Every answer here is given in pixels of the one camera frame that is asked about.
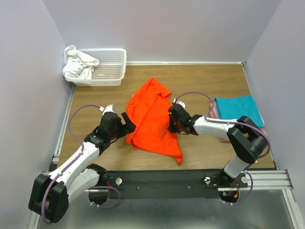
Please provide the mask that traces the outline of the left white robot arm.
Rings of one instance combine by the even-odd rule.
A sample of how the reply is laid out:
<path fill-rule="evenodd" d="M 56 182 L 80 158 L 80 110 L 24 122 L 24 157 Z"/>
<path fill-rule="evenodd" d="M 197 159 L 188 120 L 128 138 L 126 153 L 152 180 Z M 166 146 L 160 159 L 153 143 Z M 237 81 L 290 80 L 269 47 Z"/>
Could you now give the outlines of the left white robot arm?
<path fill-rule="evenodd" d="M 35 178 L 29 210 L 39 214 L 45 224 L 59 222 L 78 195 L 91 187 L 102 188 L 105 185 L 102 167 L 93 165 L 92 161 L 135 129 L 136 125 L 126 113 L 104 112 L 100 124 L 81 141 L 79 149 L 66 162 Z"/>

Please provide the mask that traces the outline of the orange t shirt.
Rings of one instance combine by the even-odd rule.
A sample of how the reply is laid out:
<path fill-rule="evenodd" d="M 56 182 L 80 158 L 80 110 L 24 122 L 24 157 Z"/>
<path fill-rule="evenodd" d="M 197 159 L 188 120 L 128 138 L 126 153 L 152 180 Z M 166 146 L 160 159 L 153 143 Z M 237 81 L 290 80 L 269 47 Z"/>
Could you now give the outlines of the orange t shirt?
<path fill-rule="evenodd" d="M 178 136 L 168 131 L 171 92 L 155 78 L 149 79 L 133 94 L 126 105 L 126 113 L 136 125 L 133 133 L 126 136 L 126 144 L 135 150 L 157 153 L 175 159 L 181 164 Z"/>

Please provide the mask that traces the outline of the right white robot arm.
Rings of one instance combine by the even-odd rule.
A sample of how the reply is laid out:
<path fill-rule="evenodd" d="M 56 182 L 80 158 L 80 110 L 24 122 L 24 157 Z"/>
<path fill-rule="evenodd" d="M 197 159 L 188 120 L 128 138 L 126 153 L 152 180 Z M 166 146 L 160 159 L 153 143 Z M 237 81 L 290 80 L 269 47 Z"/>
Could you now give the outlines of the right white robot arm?
<path fill-rule="evenodd" d="M 229 140 L 235 156 L 211 181 L 230 187 L 237 177 L 254 164 L 264 150 L 269 153 L 271 144 L 258 126 L 248 116 L 239 119 L 221 120 L 202 115 L 190 116 L 180 104 L 173 104 L 169 109 L 169 127 L 171 133 L 184 132 L 187 135 L 213 135 Z"/>

